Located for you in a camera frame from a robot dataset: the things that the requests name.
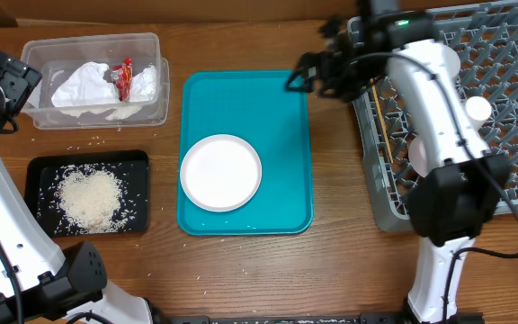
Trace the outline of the grey-green bowl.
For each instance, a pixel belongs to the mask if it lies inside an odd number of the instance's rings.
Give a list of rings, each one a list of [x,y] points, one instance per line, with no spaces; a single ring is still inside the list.
[[[452,79],[458,77],[460,72],[460,57],[457,52],[447,45],[442,46],[442,53],[448,74]]]

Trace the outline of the small pink bowl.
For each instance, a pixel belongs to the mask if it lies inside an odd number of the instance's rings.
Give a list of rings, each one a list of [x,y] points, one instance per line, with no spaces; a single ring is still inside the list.
[[[420,137],[415,137],[408,147],[408,161],[411,167],[421,177],[426,177],[429,173],[426,165],[426,153],[424,143]]]

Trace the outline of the red sauce packet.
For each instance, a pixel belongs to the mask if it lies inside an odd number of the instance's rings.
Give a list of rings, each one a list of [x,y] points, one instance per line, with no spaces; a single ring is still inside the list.
[[[117,90],[118,97],[121,102],[128,102],[130,100],[132,76],[133,72],[131,58],[125,58],[120,65],[112,68],[112,82]]]

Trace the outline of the white cup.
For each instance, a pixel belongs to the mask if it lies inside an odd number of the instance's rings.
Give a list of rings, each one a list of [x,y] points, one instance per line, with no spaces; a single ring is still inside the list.
[[[472,127],[478,131],[492,115],[491,103],[482,96],[472,96],[464,103]]]

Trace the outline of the pile of white rice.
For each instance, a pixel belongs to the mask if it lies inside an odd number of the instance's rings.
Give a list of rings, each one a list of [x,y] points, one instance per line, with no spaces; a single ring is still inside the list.
[[[35,219],[51,237],[141,231],[147,224],[146,170],[139,163],[47,166]]]

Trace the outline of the large white plate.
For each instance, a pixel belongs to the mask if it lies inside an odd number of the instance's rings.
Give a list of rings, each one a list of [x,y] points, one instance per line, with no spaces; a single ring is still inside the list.
[[[217,134],[199,140],[187,151],[180,183],[196,206],[209,212],[230,212],[253,198],[262,175],[261,159],[247,141]]]

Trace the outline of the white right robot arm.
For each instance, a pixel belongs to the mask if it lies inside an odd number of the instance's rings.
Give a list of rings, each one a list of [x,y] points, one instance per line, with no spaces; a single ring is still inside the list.
[[[427,177],[407,200],[421,239],[415,281],[396,316],[399,323],[479,323],[460,315],[455,296],[466,256],[499,202],[511,166],[495,155],[469,120],[452,83],[433,17],[403,11],[395,1],[362,0],[359,41],[329,19],[320,28],[326,46],[305,53],[286,82],[290,92],[346,102],[382,78],[403,96],[424,143]]]

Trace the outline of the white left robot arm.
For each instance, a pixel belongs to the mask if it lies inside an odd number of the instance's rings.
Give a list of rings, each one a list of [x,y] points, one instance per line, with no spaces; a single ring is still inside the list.
[[[0,50],[0,134],[18,130],[14,118],[40,80],[38,70]],[[0,323],[37,318],[68,323],[166,321],[149,300],[108,280],[92,243],[62,249],[53,242],[0,157]]]

